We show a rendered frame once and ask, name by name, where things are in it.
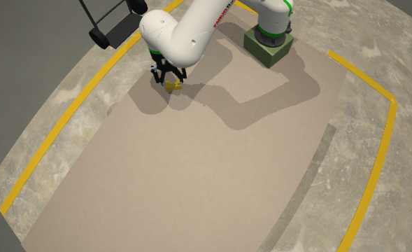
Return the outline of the yellow arch block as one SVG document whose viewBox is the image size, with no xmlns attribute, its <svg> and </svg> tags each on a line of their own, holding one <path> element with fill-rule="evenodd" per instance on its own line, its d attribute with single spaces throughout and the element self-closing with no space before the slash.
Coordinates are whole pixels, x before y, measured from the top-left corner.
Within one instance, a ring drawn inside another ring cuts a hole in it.
<svg viewBox="0 0 412 252">
<path fill-rule="evenodd" d="M 171 84 L 169 81 L 165 82 L 166 86 L 166 91 L 173 91 L 173 90 L 182 90 L 181 85 L 180 85 L 180 80 L 176 80 L 174 84 Z"/>
</svg>

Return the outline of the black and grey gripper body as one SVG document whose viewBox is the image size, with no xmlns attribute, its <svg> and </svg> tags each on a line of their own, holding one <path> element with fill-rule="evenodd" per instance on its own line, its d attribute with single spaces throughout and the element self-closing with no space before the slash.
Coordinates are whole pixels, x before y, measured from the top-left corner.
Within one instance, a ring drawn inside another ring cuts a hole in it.
<svg viewBox="0 0 412 252">
<path fill-rule="evenodd" d="M 157 62 L 156 62 L 156 63 L 157 63 Z M 163 71 L 162 69 L 166 69 L 166 72 L 168 72 L 168 71 L 170 71 L 169 68 L 171 68 L 171 67 L 173 67 L 174 69 L 176 69 L 175 66 L 171 65 L 171 64 L 168 63 L 168 62 L 167 62 L 166 64 L 157 63 L 157 69 L 159 69 L 160 71 Z M 160 68 L 162 68 L 162 69 L 160 69 Z"/>
</svg>

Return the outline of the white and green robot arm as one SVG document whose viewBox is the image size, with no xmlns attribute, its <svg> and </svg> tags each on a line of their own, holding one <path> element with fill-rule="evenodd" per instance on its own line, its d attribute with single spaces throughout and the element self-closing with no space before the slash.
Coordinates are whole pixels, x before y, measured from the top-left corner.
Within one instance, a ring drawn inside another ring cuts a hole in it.
<svg viewBox="0 0 412 252">
<path fill-rule="evenodd" d="M 139 24 L 152 59 L 178 68 L 195 65 L 221 20 L 236 0 L 194 0 L 180 22 L 164 10 L 146 13 Z M 238 0 L 258 13 L 254 35 L 269 48 L 284 44 L 292 31 L 293 0 Z M 152 44 L 152 45 L 151 45 Z M 154 48 L 154 47 L 155 48 Z"/>
</svg>

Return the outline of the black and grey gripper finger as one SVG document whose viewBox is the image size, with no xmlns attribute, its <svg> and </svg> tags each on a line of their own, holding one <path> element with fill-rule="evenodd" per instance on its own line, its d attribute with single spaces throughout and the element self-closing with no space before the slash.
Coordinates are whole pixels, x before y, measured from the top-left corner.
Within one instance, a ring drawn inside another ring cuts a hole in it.
<svg viewBox="0 0 412 252">
<path fill-rule="evenodd" d="M 155 77 L 156 83 L 161 83 L 162 86 L 164 87 L 164 90 L 166 91 L 165 80 L 164 80 L 166 69 L 163 69 L 160 78 L 156 70 L 157 70 L 157 66 L 151 66 L 151 72 L 153 73 Z"/>
<path fill-rule="evenodd" d="M 187 78 L 185 68 L 182 69 L 183 74 L 177 69 L 177 67 L 176 69 L 171 67 L 170 70 L 180 79 L 180 85 L 181 85 L 181 88 L 183 88 L 183 79 Z"/>
</svg>

